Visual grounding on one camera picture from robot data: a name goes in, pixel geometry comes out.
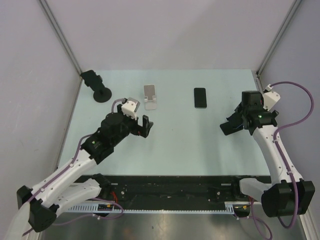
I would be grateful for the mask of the white folding phone stand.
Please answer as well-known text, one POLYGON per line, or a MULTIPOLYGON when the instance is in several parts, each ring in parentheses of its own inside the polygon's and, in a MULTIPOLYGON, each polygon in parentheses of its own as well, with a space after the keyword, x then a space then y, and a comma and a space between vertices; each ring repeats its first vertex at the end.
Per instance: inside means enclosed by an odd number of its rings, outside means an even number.
POLYGON ((147 111, 155 110, 157 108, 156 88, 153 84, 143 86, 144 92, 144 106, 147 111))

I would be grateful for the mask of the teal smartphone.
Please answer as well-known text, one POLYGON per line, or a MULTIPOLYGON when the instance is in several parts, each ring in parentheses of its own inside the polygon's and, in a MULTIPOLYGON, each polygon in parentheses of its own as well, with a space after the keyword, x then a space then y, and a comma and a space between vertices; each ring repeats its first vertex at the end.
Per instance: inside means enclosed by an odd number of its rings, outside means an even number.
POLYGON ((196 109, 206 109, 208 106, 206 89, 203 87, 196 87, 193 90, 193 94, 194 94, 194 107, 196 109))

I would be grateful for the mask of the blue smartphone dark screen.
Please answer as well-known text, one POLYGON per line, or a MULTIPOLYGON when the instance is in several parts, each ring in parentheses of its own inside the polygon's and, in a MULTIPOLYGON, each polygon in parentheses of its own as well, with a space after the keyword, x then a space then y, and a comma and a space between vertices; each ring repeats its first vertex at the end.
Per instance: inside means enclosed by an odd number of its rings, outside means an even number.
POLYGON ((243 129, 243 124, 240 124, 240 125, 238 125, 238 126, 236 126, 236 127, 233 127, 232 129, 233 129, 233 130, 243 129))

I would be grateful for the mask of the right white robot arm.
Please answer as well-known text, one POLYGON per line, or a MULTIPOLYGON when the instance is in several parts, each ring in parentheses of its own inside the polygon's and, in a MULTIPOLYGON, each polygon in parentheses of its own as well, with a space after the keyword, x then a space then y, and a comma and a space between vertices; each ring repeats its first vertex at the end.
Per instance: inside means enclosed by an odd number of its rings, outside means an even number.
POLYGON ((270 218, 304 215, 315 194, 313 182, 303 179, 282 143, 276 121, 279 113, 270 111, 279 99, 280 95, 274 91, 243 91, 234 113, 220 125, 226 136, 247 130, 258 144, 271 183, 254 177, 243 178, 230 188, 230 194, 237 201, 247 196, 259 201, 270 218))

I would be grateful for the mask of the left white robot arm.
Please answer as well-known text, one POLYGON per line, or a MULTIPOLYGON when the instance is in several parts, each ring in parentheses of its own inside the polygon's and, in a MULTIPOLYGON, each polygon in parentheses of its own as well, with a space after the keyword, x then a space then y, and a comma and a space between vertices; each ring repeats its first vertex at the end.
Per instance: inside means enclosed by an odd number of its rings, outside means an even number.
POLYGON ((128 135, 147 138, 154 123, 143 115, 138 119, 122 112, 109 113, 93 133, 83 136, 74 156, 49 177, 33 187, 21 186, 17 192, 18 212, 13 217, 6 240, 21 240, 31 230, 39 233, 51 226, 57 217, 74 204, 88 199, 105 200, 111 188, 106 181, 89 179, 87 184, 71 191, 70 185, 84 172, 100 164, 114 152, 114 148, 128 135))

